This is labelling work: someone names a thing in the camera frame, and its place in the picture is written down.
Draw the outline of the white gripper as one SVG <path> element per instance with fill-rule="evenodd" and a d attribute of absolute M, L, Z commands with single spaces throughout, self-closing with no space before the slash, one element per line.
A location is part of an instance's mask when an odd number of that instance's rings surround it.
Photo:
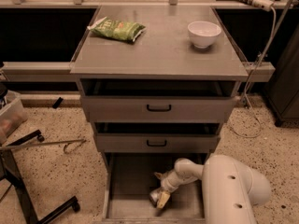
<path fill-rule="evenodd" d="M 159 194 L 156 207 L 163 209 L 170 199 L 170 193 L 176 191 L 183 184 L 183 179 L 174 170 L 165 172 L 164 174 L 154 172 L 154 175 L 161 180 L 161 187 L 163 189 Z"/>

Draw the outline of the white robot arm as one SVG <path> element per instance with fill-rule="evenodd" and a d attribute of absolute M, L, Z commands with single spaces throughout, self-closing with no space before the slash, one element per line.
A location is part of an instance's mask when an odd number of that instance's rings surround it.
<path fill-rule="evenodd" d="M 257 224 L 252 207 L 271 198 L 265 175 L 226 155 L 212 155 L 203 164 L 180 158 L 172 170 L 155 176 L 161 186 L 149 197 L 159 209 L 180 186 L 201 181 L 206 224 Z"/>

